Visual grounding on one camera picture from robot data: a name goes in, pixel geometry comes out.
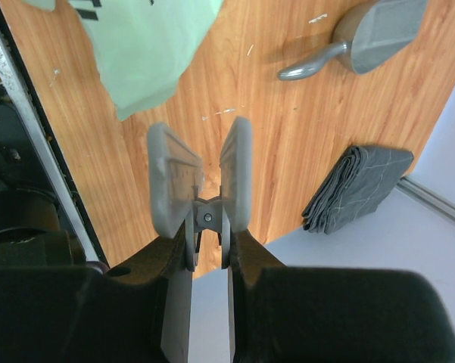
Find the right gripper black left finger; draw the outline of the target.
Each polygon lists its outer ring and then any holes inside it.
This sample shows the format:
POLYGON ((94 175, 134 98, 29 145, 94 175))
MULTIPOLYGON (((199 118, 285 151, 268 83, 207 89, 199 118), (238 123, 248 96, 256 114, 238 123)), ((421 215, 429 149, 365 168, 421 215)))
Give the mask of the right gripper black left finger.
POLYGON ((185 362, 191 302, 183 228, 106 273, 0 268, 0 362, 185 362))

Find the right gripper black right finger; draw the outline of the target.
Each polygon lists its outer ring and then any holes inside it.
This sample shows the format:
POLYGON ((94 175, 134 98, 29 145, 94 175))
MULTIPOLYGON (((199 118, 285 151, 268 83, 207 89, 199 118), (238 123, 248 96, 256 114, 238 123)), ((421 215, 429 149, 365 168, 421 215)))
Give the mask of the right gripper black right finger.
POLYGON ((248 231, 230 237, 233 362, 455 362, 435 288, 412 271, 284 265, 248 231))

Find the white plastic bag clip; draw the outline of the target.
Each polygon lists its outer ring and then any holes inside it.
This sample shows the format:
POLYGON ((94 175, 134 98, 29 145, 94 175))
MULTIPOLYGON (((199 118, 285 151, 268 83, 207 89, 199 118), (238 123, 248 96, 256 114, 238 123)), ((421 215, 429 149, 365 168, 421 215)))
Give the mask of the white plastic bag clip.
POLYGON ((223 268, 229 267, 231 235, 248 229, 252 211, 253 129, 236 117, 220 153, 220 192, 205 200, 203 160, 166 124, 147 133, 151 218, 155 231, 172 238, 185 230, 185 265, 198 265, 201 234, 218 234, 223 268))

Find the green cat litter bag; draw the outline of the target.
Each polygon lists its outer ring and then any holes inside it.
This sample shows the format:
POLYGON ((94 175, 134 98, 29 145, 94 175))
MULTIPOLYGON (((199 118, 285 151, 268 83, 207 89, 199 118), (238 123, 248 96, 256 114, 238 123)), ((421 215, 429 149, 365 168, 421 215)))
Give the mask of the green cat litter bag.
POLYGON ((71 1, 101 83, 125 120, 176 93, 221 1, 71 1))

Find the grey metal scoop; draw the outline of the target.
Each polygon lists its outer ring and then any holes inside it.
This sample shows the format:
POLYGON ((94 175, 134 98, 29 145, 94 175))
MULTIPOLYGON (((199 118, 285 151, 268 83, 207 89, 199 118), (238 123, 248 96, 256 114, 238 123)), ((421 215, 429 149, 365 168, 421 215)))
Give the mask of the grey metal scoop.
POLYGON ((306 79, 336 58, 357 75, 373 71, 418 35, 427 1, 370 1, 351 8, 337 23, 332 42, 280 70, 281 81, 306 79))

